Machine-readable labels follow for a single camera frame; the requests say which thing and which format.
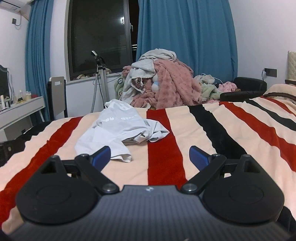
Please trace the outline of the white t-shirt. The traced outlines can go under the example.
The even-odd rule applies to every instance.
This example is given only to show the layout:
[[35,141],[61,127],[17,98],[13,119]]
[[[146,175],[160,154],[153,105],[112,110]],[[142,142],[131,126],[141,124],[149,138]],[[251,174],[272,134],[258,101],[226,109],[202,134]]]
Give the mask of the white t-shirt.
[[76,154],[94,154],[104,146],[110,147],[111,160],[131,162],[127,145],[145,141],[157,142],[170,133],[159,121],[142,118],[137,110],[124,101],[113,99],[97,120],[79,137]]

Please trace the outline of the grey folding chair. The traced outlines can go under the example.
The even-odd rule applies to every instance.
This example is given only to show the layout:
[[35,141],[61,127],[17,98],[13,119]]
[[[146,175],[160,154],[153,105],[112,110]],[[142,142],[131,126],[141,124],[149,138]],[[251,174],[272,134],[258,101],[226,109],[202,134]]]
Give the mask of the grey folding chair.
[[67,118],[66,80],[63,76],[50,77],[47,82],[47,95],[50,120],[54,121],[60,113]]

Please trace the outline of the striped fleece blanket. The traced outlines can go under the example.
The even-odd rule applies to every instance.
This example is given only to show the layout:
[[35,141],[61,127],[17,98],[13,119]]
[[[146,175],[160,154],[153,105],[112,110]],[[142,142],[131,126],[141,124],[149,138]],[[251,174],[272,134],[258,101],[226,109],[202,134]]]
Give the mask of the striped fleece blanket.
[[[236,159],[249,154],[281,188],[285,206],[295,213],[295,86],[273,85],[244,102],[215,102],[161,110],[139,109],[143,118],[159,121],[169,135],[157,142],[128,147],[129,163],[111,161],[103,173],[119,187],[181,186],[197,174],[189,149]],[[51,122],[25,143],[1,167],[1,230],[11,233],[23,220],[16,208],[17,192],[51,155],[63,160],[76,156],[79,137],[98,118],[97,113]]]

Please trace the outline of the light green garment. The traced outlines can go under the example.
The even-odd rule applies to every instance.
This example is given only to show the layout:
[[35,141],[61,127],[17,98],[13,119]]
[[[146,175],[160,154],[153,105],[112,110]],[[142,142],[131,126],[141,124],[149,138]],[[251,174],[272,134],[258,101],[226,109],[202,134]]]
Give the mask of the light green garment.
[[216,101],[220,99],[221,93],[218,88],[214,85],[215,78],[212,75],[197,75],[194,80],[199,83],[202,90],[202,102]]

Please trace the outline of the small pink garment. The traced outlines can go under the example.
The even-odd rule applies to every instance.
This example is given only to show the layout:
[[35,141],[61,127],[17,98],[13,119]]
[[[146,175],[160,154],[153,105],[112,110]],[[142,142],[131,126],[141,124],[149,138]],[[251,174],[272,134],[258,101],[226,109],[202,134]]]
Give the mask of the small pink garment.
[[218,86],[218,90],[222,93],[226,93],[226,92],[235,92],[237,89],[236,84],[234,84],[233,82],[227,81],[224,84],[219,84]]

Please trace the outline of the pink fluffy blanket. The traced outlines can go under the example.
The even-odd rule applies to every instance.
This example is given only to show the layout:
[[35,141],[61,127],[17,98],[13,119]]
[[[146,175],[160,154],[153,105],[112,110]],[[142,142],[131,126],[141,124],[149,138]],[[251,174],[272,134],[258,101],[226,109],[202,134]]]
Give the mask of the pink fluffy blanket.
[[202,103],[202,90],[194,80],[192,69],[177,60],[156,60],[157,81],[144,81],[145,92],[137,94],[131,106],[136,108],[172,108]]

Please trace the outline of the white desk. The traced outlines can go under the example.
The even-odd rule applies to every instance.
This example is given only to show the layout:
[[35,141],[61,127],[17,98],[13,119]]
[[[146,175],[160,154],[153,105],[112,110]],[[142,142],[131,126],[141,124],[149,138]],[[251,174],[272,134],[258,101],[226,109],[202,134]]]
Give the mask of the white desk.
[[33,126],[30,116],[34,113],[38,113],[41,121],[44,122],[41,112],[44,108],[45,101],[40,96],[1,111],[1,142],[13,140],[29,130]]

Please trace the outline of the grey white hoodie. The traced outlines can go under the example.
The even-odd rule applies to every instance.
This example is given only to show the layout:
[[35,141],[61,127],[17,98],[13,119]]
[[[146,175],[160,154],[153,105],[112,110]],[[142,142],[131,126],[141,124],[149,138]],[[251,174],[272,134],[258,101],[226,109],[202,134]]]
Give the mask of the grey white hoodie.
[[131,104],[137,94],[143,94],[145,92],[145,80],[152,80],[154,78],[157,81],[154,61],[159,59],[173,61],[177,60],[177,55],[174,51],[156,48],[142,54],[139,60],[130,66],[123,67],[123,87],[119,92],[120,100]]

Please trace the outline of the right blue curtain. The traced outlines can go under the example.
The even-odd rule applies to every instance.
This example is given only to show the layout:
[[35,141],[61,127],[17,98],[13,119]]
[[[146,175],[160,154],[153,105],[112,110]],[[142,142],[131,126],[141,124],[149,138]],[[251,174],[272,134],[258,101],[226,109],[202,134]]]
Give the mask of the right blue curtain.
[[195,75],[237,77],[236,34],[229,1],[139,1],[137,57],[174,51]]

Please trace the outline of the blue curtain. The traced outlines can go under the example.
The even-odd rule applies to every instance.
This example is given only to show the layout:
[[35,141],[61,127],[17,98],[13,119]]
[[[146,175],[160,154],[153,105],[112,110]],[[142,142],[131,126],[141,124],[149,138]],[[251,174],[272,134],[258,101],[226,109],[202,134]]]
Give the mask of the blue curtain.
[[50,31],[53,1],[33,1],[27,28],[25,47],[25,83],[31,94],[42,96],[43,117],[50,119],[47,82],[50,78]]
[[137,57],[174,51],[195,75],[237,77],[236,34],[229,1],[139,1]]

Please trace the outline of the quilted cream headboard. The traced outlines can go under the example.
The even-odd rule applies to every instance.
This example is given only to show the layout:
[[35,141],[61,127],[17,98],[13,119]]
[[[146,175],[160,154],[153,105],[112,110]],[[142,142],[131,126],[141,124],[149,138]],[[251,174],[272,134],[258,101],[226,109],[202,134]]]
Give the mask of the quilted cream headboard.
[[296,52],[293,51],[287,53],[287,78],[296,80]]

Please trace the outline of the dark window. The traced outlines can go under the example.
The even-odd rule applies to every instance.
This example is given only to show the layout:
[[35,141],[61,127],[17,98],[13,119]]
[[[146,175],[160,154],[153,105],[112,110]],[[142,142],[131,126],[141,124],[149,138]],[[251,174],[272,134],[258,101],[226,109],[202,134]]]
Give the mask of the dark window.
[[112,72],[136,61],[138,1],[69,2],[68,61],[70,79],[93,76],[95,51]]

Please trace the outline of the left blue curtain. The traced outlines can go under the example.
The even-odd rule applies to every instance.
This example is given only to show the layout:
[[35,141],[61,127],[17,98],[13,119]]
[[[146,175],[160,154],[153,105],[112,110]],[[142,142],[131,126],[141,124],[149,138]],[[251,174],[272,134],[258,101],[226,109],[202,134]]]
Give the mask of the left blue curtain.
[[27,28],[25,47],[25,83],[31,94],[42,96],[43,117],[50,119],[47,82],[50,78],[50,31],[53,1],[33,1]]

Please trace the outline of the white air conditioner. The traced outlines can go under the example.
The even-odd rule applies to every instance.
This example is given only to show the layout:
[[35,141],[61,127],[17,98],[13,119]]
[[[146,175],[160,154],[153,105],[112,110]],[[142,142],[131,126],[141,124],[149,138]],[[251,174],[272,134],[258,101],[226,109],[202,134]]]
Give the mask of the white air conditioner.
[[29,20],[31,12],[31,3],[34,0],[1,0],[1,9],[21,14],[26,20]]

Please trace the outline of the black wall socket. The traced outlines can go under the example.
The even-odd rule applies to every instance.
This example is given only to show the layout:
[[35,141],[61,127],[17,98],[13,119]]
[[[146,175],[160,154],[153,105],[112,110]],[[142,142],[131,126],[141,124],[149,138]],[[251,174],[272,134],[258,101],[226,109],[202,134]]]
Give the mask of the black wall socket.
[[277,69],[265,68],[264,72],[265,72],[266,76],[269,76],[269,77],[277,78],[277,76],[278,76],[278,70]]

